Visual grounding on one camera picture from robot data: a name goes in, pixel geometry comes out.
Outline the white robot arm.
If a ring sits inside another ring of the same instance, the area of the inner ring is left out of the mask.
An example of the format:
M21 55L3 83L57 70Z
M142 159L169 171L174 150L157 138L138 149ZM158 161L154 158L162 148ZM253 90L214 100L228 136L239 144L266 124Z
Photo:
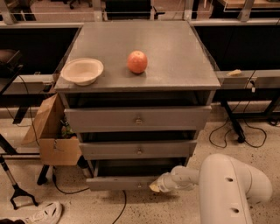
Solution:
M233 157L212 154L198 170L178 165L150 184L154 192L199 187L200 224L253 224L249 206L270 200L273 189L262 171Z

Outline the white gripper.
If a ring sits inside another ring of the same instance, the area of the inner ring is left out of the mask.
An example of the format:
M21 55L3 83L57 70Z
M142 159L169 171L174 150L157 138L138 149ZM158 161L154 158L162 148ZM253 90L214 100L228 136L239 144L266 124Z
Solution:
M167 193L179 188L179 185L172 179L172 175L167 172L162 174L157 180L153 181L149 188L156 193Z

